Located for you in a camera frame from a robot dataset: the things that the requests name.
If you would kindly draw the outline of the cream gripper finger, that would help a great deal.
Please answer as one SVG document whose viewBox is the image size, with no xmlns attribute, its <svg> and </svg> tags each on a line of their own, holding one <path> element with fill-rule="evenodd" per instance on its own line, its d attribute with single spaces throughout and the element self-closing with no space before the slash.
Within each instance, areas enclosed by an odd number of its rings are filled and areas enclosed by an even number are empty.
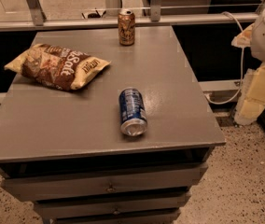
<svg viewBox="0 0 265 224">
<path fill-rule="evenodd" d="M 247 48 L 251 46 L 251 37 L 252 37 L 253 25 L 250 24 L 237 36 L 235 36 L 231 44 L 236 48 Z"/>
<path fill-rule="evenodd" d="M 265 109 L 265 63 L 257 70 L 248 69 L 238 99 L 234 120 L 239 125 L 256 121 Z"/>
</svg>

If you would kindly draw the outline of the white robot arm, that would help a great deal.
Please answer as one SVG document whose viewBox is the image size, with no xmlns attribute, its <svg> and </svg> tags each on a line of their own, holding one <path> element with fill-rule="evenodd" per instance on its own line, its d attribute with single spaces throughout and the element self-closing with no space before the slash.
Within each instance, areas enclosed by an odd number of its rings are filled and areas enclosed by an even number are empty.
<svg viewBox="0 0 265 224">
<path fill-rule="evenodd" d="M 237 124 L 249 125 L 265 109 L 265 8 L 253 24 L 233 38 L 231 44 L 242 49 L 249 47 L 251 55 L 261 61 L 257 70 L 248 69 L 244 75 L 234 115 Z"/>
</svg>

